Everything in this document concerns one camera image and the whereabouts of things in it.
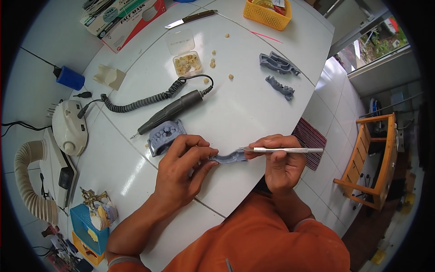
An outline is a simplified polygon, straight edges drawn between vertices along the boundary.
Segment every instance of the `striped cloth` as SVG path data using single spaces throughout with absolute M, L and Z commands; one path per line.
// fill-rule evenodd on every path
M 320 132 L 313 128 L 304 118 L 301 118 L 292 133 L 303 148 L 325 148 L 326 138 Z M 307 166 L 313 171 L 317 170 L 322 154 L 308 153 L 305 154 L 307 158 Z

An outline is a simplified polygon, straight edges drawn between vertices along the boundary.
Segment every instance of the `wooden stool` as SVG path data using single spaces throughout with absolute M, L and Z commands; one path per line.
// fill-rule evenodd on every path
M 367 128 L 368 122 L 377 122 L 388 120 L 387 137 L 386 138 L 372 138 Z M 388 190 L 390 189 L 391 181 L 393 179 L 394 167 L 397 158 L 397 138 L 396 138 L 396 124 L 395 116 L 387 114 L 382 116 L 358 119 L 357 124 L 361 124 L 359 128 L 358 137 L 355 147 L 346 168 L 345 173 L 341 179 L 334 179 L 334 183 L 341 185 L 344 190 L 344 195 L 352 200 L 360 202 L 364 205 L 381 210 L 387 198 Z M 360 174 L 364 166 L 365 158 L 368 153 L 370 142 L 386 142 L 384 158 L 382 159 L 381 170 L 376 181 L 375 188 L 369 188 L 358 185 Z M 352 196 L 353 190 L 358 190 L 367 194 L 373 195 L 374 203 L 365 201 L 363 199 Z

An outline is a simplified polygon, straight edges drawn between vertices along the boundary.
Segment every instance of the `person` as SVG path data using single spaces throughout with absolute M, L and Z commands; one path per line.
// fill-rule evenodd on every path
M 249 147 L 301 147 L 296 137 L 270 135 Z M 111 233 L 106 246 L 109 272 L 150 271 L 140 261 L 155 226 L 189 204 L 218 150 L 198 135 L 178 136 L 159 163 L 155 191 Z M 206 231 L 165 267 L 173 271 L 349 271 L 340 237 L 316 221 L 293 187 L 305 167 L 303 154 L 245 152 L 266 156 L 264 180 L 271 194 L 252 191 L 220 225 Z

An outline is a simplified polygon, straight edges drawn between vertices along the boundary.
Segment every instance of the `micromotor handpiece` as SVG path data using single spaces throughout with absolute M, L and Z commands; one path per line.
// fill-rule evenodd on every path
M 144 133 L 157 127 L 163 122 L 175 119 L 178 115 L 182 114 L 186 110 L 201 102 L 203 96 L 205 96 L 209 92 L 210 89 L 205 89 L 202 91 L 194 90 L 186 95 L 183 95 L 179 99 L 164 107 L 163 110 L 158 111 L 156 114 L 154 114 L 153 117 L 151 117 L 145 124 L 137 129 L 137 133 L 133 135 L 130 139 L 133 139 L 137 135 L 143 135 Z

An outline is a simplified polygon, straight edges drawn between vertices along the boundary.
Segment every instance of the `suction hose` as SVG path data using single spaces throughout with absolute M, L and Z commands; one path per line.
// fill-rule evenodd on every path
M 31 141 L 23 144 L 15 154 L 13 168 L 18 191 L 27 209 L 37 218 L 57 225 L 57 205 L 37 195 L 29 179 L 27 167 L 31 162 L 44 159 L 44 142 Z

